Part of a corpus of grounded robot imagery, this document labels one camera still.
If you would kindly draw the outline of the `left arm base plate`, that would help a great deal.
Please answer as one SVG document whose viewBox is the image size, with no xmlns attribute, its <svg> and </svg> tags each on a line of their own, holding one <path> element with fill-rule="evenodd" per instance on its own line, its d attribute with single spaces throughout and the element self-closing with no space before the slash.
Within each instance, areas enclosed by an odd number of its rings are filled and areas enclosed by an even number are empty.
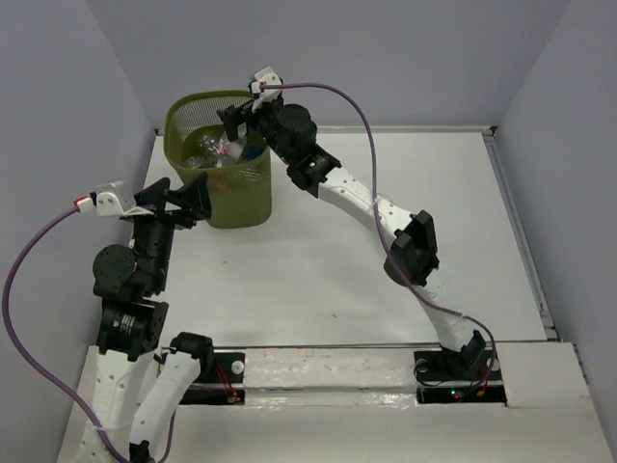
<svg viewBox="0 0 617 463">
<path fill-rule="evenodd" d="M 212 368 L 201 373 L 180 400 L 181 405 L 235 406 L 245 403 L 246 355 L 240 351 L 218 351 Z"/>
</svg>

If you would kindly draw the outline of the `red cap crushed bottle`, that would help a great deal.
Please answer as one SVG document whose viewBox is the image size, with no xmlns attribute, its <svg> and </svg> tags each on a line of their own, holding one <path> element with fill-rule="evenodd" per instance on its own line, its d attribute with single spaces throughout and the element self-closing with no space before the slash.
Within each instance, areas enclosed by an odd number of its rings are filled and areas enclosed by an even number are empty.
<svg viewBox="0 0 617 463">
<path fill-rule="evenodd" d="M 214 145 L 215 167 L 227 168 L 240 162 L 247 145 L 246 137 L 239 137 L 230 141 L 226 135 L 222 136 Z"/>
</svg>

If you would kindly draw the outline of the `green label plastic bottle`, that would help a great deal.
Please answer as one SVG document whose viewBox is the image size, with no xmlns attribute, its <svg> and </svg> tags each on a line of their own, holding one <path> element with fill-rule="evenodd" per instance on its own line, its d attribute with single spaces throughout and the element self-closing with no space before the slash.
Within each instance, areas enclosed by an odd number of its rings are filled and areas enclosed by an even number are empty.
<svg viewBox="0 0 617 463">
<path fill-rule="evenodd" d="M 212 131 L 200 131 L 185 148 L 183 166 L 188 169 L 213 169 L 224 166 L 226 148 L 221 137 Z"/>
</svg>

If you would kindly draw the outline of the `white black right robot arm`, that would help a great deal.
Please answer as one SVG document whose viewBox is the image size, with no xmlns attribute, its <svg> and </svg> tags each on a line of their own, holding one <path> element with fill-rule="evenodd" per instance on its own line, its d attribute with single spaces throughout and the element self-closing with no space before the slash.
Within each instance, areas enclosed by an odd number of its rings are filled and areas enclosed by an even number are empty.
<svg viewBox="0 0 617 463">
<path fill-rule="evenodd" d="M 453 307 L 439 274 L 435 222 L 427 211 L 398 207 L 352 176 L 317 144 L 317 126 L 301 105 L 247 102 L 218 116 L 231 141 L 241 134 L 262 139 L 299 189 L 375 232 L 387 253 L 385 272 L 414 294 L 436 331 L 442 350 L 439 368 L 456 378 L 477 371 L 486 342 L 477 326 Z"/>
</svg>

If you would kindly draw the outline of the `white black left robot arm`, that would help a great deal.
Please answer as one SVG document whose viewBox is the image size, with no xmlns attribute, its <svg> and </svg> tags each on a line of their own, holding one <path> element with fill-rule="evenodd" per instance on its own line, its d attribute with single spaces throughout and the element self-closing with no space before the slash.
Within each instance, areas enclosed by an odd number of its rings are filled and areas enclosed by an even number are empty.
<svg viewBox="0 0 617 463">
<path fill-rule="evenodd" d="M 174 234 L 211 215 L 208 176 L 172 189 L 162 177 L 137 193 L 122 181 L 98 185 L 81 210 L 117 217 L 133 227 L 127 245 L 112 244 L 94 258 L 94 295 L 101 301 L 95 346 L 92 410 L 75 454 L 77 462 L 151 462 L 174 409 L 193 381 L 213 369 L 212 340 L 180 333 L 161 378 L 139 394 L 153 362 L 169 306 L 156 301 L 166 288 Z"/>
</svg>

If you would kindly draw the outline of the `orange juice bottle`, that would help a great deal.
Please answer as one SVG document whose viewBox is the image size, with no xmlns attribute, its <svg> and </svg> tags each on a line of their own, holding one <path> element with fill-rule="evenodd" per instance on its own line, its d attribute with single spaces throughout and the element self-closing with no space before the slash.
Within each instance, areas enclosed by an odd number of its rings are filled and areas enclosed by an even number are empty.
<svg viewBox="0 0 617 463">
<path fill-rule="evenodd" d="M 264 180 L 264 175 L 256 169 L 211 170 L 208 183 L 221 191 L 248 189 Z"/>
</svg>

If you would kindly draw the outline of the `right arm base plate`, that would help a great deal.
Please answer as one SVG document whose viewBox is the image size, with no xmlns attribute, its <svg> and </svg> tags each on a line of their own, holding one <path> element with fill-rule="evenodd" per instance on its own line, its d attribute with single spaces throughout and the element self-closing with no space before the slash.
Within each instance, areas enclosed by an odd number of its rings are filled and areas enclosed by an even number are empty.
<svg viewBox="0 0 617 463">
<path fill-rule="evenodd" d="M 449 365 L 441 350 L 420 350 L 414 353 L 413 375 L 421 405 L 507 402 L 498 358 L 493 359 L 491 349 L 471 369 Z"/>
</svg>

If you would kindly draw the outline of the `blue label water bottle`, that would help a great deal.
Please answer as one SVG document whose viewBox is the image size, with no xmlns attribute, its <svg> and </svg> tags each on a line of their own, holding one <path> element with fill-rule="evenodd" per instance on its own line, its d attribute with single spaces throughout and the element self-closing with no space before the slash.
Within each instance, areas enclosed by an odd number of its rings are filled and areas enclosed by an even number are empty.
<svg viewBox="0 0 617 463">
<path fill-rule="evenodd" d="M 262 139 L 256 137 L 247 138 L 238 162 L 247 163 L 259 158 L 266 148 L 267 145 Z"/>
</svg>

